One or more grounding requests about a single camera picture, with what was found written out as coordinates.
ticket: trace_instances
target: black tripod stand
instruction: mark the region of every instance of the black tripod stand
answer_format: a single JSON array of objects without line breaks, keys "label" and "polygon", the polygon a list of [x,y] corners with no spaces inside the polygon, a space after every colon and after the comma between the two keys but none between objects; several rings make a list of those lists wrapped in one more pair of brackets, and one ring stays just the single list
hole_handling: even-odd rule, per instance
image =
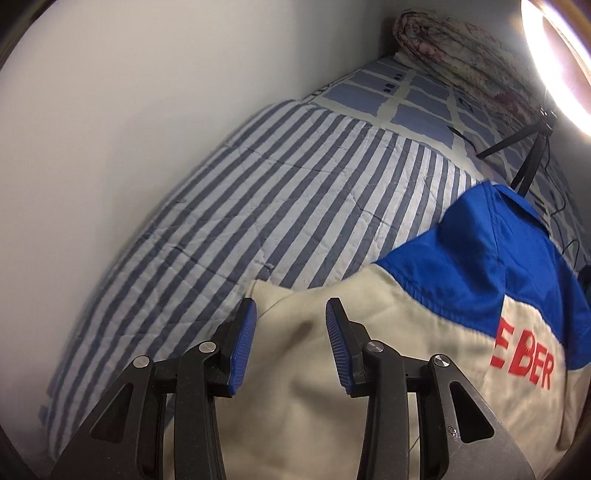
[{"label": "black tripod stand", "polygon": [[546,111],[544,108],[540,109],[540,119],[527,127],[522,128],[518,132],[514,133],[510,137],[501,140],[492,147],[487,148],[485,151],[480,152],[476,155],[476,158],[483,160],[484,158],[503,150],[510,145],[513,145],[530,135],[537,134],[534,144],[531,146],[529,153],[527,154],[524,162],[521,164],[517,175],[511,182],[511,188],[516,190],[517,193],[522,197],[525,197],[528,190],[530,189],[531,182],[535,177],[535,173],[538,171],[542,156],[544,154],[544,142],[552,134],[552,130],[556,124],[557,116],[553,110]]}]

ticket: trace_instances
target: red letter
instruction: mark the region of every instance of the red letter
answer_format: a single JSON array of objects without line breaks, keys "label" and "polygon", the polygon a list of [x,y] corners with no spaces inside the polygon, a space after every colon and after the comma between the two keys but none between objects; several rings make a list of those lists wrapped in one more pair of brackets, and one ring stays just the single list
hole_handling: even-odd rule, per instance
[{"label": "red letter", "polygon": [[546,361],[544,363],[544,369],[542,370],[542,388],[544,388],[544,384],[546,382],[546,378],[548,379],[548,390],[550,389],[550,374],[554,370],[554,355],[549,353],[546,355]]},{"label": "red letter", "polygon": [[[521,334],[521,338],[519,339],[519,343],[517,344],[517,348],[515,349],[515,355],[513,356],[511,366],[509,367],[509,373],[513,375],[519,375],[520,377],[524,377],[525,375],[527,375],[527,372],[530,371],[531,364],[534,361],[534,351],[534,334],[529,330],[524,330]],[[523,357],[528,358],[526,367],[521,365],[521,360],[523,359]]]},{"label": "red letter", "polygon": [[530,374],[530,382],[537,385],[540,376],[535,372],[538,367],[544,366],[544,361],[540,360],[540,354],[545,355],[548,352],[546,347],[538,342],[538,345],[535,347],[535,355],[534,355],[534,363],[531,366],[531,374]]},{"label": "red letter", "polygon": [[[509,341],[505,337],[503,337],[504,331],[507,331],[507,332],[509,332],[509,334],[513,335],[513,332],[515,331],[515,327],[513,325],[510,325],[509,323],[507,323],[507,321],[505,321],[505,319],[503,317],[501,317],[501,319],[499,320],[499,328],[496,331],[495,348],[500,346],[501,348],[504,348],[505,350],[507,350],[507,348],[509,346]],[[497,367],[497,368],[503,368],[503,365],[505,365],[505,361],[500,356],[496,356],[496,355],[492,356],[491,366]]]}]

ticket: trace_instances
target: striped mattress pad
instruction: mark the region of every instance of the striped mattress pad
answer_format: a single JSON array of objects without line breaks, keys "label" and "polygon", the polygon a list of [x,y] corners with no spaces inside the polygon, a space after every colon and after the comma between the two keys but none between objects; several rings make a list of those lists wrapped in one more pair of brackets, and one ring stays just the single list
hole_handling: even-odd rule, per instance
[{"label": "striped mattress pad", "polygon": [[363,120],[293,100],[266,108],[170,195],[96,293],[50,385],[51,455],[134,357],[207,339],[252,280],[336,283],[430,229],[475,183]]}]

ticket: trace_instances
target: blue gripper pad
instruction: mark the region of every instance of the blue gripper pad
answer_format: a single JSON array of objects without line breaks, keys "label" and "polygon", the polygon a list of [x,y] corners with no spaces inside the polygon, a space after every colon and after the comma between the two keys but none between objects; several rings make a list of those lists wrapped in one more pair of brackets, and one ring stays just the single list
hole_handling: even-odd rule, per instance
[{"label": "blue gripper pad", "polygon": [[343,332],[340,329],[336,312],[330,302],[326,303],[326,329],[329,333],[330,347],[335,358],[336,371],[339,374],[340,384],[351,395],[354,386],[351,355],[347,349]]},{"label": "blue gripper pad", "polygon": [[251,353],[252,340],[255,336],[256,327],[256,303],[250,302],[246,311],[246,318],[242,324],[242,329],[238,334],[236,345],[230,357],[230,378],[228,380],[228,390],[235,395],[238,388],[241,387],[244,375],[246,374],[246,365],[248,356]]}]

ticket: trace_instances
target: bed sheet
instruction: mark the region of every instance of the bed sheet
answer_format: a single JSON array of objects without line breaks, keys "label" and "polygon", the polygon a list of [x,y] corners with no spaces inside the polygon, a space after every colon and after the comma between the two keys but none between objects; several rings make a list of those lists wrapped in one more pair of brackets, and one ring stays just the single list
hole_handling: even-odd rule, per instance
[{"label": "bed sheet", "polygon": [[[441,81],[384,57],[321,88],[306,102],[363,119],[440,152],[478,180],[510,184],[530,149],[525,140],[485,160],[485,150],[513,130],[477,101]],[[454,128],[471,143],[456,135]],[[556,159],[546,158],[527,195],[553,242],[578,271],[590,263],[583,221]]]},{"label": "bed sheet", "polygon": [[170,196],[99,290],[50,386],[50,453],[134,357],[209,338],[252,280],[336,283],[431,228],[475,183],[360,119],[296,101],[265,109]]}]

